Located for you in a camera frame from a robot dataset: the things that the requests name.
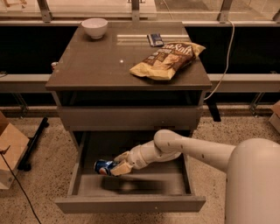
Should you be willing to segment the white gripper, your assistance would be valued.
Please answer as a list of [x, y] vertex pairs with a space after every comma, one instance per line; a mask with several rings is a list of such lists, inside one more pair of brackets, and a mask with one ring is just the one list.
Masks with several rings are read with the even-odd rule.
[[130, 151], [125, 151], [114, 158], [118, 162], [111, 169], [113, 176], [120, 176], [131, 172], [132, 168], [140, 170], [148, 166], [154, 159], [154, 147], [148, 145], [138, 145]]

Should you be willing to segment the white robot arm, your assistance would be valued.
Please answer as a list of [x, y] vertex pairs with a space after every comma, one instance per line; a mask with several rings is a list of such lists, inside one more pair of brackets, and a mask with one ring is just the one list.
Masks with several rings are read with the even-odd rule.
[[280, 144], [267, 139], [228, 145], [161, 129], [152, 141], [116, 157], [111, 173], [127, 174], [181, 154], [227, 174], [225, 224], [280, 224]]

